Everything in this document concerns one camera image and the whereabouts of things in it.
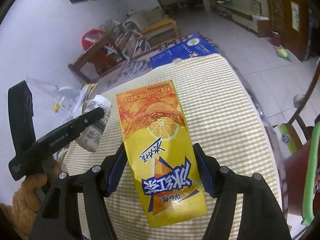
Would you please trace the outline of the left hand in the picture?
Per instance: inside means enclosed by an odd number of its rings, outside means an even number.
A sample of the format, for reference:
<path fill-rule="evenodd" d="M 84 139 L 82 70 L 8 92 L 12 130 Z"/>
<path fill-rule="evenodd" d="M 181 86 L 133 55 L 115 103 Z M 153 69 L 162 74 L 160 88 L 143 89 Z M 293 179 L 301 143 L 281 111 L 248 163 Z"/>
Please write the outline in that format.
<path fill-rule="evenodd" d="M 49 166 L 48 173 L 27 176 L 12 198 L 12 207 L 37 213 L 40 210 L 42 201 L 37 196 L 36 189 L 45 186 L 47 182 L 54 181 L 60 172 L 60 163 L 53 160 L 52 165 Z"/>

